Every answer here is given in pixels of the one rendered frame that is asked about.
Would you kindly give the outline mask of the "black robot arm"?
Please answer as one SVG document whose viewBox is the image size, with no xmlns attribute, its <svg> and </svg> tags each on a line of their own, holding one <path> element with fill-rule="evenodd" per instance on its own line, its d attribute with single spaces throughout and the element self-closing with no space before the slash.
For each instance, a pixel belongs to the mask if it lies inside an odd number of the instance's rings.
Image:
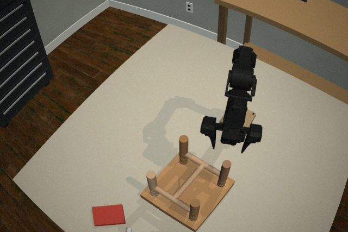
<svg viewBox="0 0 348 232">
<path fill-rule="evenodd" d="M 225 91 L 228 102 L 221 128 L 220 141 L 223 144 L 235 146 L 245 140 L 246 130 L 242 126 L 245 123 L 247 101 L 251 102 L 256 92 L 257 79 L 253 75 L 256 57 L 251 47 L 239 46 L 233 52 L 233 66 L 228 73 Z M 229 91 L 228 86 L 232 87 Z M 251 95 L 247 91 L 251 91 Z"/>
</svg>

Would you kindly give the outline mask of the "wooden stool legs with h-shaped crossbars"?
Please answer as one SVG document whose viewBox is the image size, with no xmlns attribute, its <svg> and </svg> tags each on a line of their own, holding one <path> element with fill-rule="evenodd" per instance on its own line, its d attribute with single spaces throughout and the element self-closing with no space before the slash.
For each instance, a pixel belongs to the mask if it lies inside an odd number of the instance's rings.
<svg viewBox="0 0 348 232">
<path fill-rule="evenodd" d="M 193 173 L 189 176 L 189 178 L 182 184 L 182 186 L 172 195 L 162 189 L 157 184 L 156 173 L 154 171 L 148 171 L 146 173 L 146 178 L 148 182 L 148 186 L 150 189 L 150 193 L 152 196 L 157 196 L 159 193 L 165 198 L 169 199 L 173 203 L 177 204 L 184 210 L 189 212 L 189 220 L 196 221 L 198 219 L 198 213 L 200 209 L 200 200 L 193 199 L 190 202 L 190 206 L 185 202 L 178 199 L 181 194 L 188 188 L 188 186 L 195 180 L 195 178 L 201 173 L 201 171 L 205 168 L 209 172 L 212 172 L 216 176 L 218 176 L 217 185 L 219 187 L 225 186 L 229 170 L 231 168 L 231 162 L 229 160 L 225 160 L 222 163 L 221 170 L 211 166 L 210 164 L 204 162 L 198 157 L 188 152 L 188 140 L 189 138 L 186 135 L 182 135 L 179 137 L 179 162 L 182 165 L 185 165 L 188 162 L 188 159 L 198 164 L 199 166 L 193 171 Z"/>
</svg>

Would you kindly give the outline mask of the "red flat rectangular pad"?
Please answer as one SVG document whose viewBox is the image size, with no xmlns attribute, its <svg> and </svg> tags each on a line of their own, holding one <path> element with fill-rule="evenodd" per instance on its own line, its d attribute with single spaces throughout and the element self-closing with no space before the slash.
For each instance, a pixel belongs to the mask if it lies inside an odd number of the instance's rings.
<svg viewBox="0 0 348 232">
<path fill-rule="evenodd" d="M 92 207 L 95 226 L 126 224 L 122 204 Z"/>
</svg>

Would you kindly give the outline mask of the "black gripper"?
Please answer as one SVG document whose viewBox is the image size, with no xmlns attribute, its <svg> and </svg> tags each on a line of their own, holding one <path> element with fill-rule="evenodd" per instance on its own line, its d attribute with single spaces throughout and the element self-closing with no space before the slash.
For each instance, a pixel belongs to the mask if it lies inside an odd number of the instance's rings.
<svg viewBox="0 0 348 232">
<path fill-rule="evenodd" d="M 215 142 L 216 142 L 216 130 L 221 130 L 222 123 L 216 123 L 216 117 L 209 117 L 205 116 L 203 118 L 202 124 L 201 124 L 201 130 L 200 133 L 204 134 L 205 136 L 208 136 L 211 140 L 213 149 L 215 148 Z M 251 144 L 260 142 L 262 139 L 262 126 L 258 124 L 252 124 L 249 127 L 242 127 L 243 130 L 246 130 L 246 138 L 241 150 L 241 153 L 244 152 L 244 150 Z"/>
</svg>

